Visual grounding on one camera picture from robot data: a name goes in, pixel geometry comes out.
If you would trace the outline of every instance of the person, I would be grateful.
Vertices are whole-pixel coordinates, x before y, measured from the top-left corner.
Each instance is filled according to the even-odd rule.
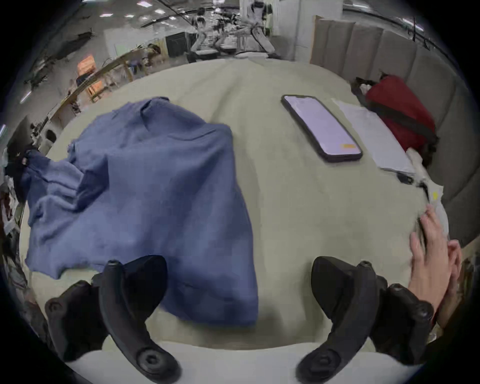
[[[419,300],[432,305],[437,322],[444,328],[456,302],[462,250],[458,240],[447,240],[431,205],[427,205],[420,222],[426,249],[423,249],[417,233],[411,233],[412,270],[408,289]]]

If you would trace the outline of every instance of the table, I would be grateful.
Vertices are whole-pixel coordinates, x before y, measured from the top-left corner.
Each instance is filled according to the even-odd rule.
[[[138,53],[143,51],[144,49],[142,48],[134,49],[130,52],[124,53],[85,79],[85,81],[76,87],[71,94],[65,97],[56,108],[50,111],[47,116],[49,122],[51,122],[51,124],[56,127],[57,130],[60,129],[61,131],[75,117],[75,114],[70,109],[70,105],[77,100],[78,95],[119,65],[123,65],[128,81],[132,82],[133,76],[128,68],[127,61],[136,57]]]
[[[280,103],[284,94],[321,100],[362,146],[358,162],[328,164],[319,158]],[[48,157],[60,160],[67,145],[103,113],[155,96],[167,96],[233,132],[237,180],[253,229],[259,318],[252,328],[213,328],[182,321],[161,309],[146,321],[153,340],[195,346],[254,349],[323,342],[331,327],[310,289],[317,256],[348,263],[372,262],[389,284],[406,285],[411,254],[408,236],[426,200],[421,189],[379,170],[332,98],[358,105],[347,82],[303,63],[220,59],[167,69],[136,80],[93,104],[65,128]],[[28,249],[28,209],[20,255]],[[93,270],[67,270],[53,280],[23,265],[42,310]],[[104,349],[116,348],[110,338]]]

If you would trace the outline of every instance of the gray sofa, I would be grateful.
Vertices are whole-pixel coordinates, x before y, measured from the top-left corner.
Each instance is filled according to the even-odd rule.
[[[444,186],[450,237],[462,246],[480,233],[480,119],[463,80],[435,53],[394,32],[354,22],[317,19],[311,64],[347,81],[404,79],[432,114],[440,141],[428,172]]]

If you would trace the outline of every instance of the blue towel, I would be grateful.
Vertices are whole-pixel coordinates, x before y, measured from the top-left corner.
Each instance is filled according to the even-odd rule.
[[[237,185],[232,133],[162,98],[97,117],[68,157],[27,154],[26,263],[66,268],[161,254],[162,306],[187,320],[250,325],[258,315],[252,227]]]

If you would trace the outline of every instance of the ceiling light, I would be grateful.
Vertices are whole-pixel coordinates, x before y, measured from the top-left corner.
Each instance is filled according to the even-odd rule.
[[[370,9],[368,5],[363,5],[363,4],[352,4],[352,7]]]
[[[409,19],[402,19],[402,21],[405,23],[405,24],[408,24],[410,26],[413,26],[413,21],[410,21]],[[423,32],[423,28],[421,26],[419,26],[418,24],[415,24],[415,28],[417,28],[419,31]]]
[[[27,97],[29,97],[31,93],[32,91],[28,91],[27,94],[24,97],[22,97],[22,100],[20,100],[20,104],[23,104],[23,102],[27,100]]]
[[[146,1],[140,1],[137,3],[137,5],[140,5],[141,7],[145,7],[145,8],[148,8],[148,7],[151,7],[152,4],[150,4],[149,2],[146,2]]]

